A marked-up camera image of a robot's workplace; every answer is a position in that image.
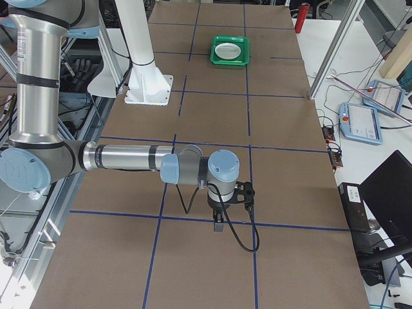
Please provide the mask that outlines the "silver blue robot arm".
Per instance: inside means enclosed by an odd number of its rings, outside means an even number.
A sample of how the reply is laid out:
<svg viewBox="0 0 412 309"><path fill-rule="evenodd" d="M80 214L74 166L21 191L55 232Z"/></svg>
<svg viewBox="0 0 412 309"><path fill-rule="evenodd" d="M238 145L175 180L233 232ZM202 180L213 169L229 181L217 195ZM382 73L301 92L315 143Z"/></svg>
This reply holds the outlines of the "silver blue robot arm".
<svg viewBox="0 0 412 309"><path fill-rule="evenodd" d="M173 185L207 190L214 230L229 221L237 202L239 159L231 151L204 156L195 145L100 145L58 135L62 38L100 33L97 1L10 1L17 25L17 127L1 154L1 179L11 189L32 192L69 175L95 169L153 171Z"/></svg>

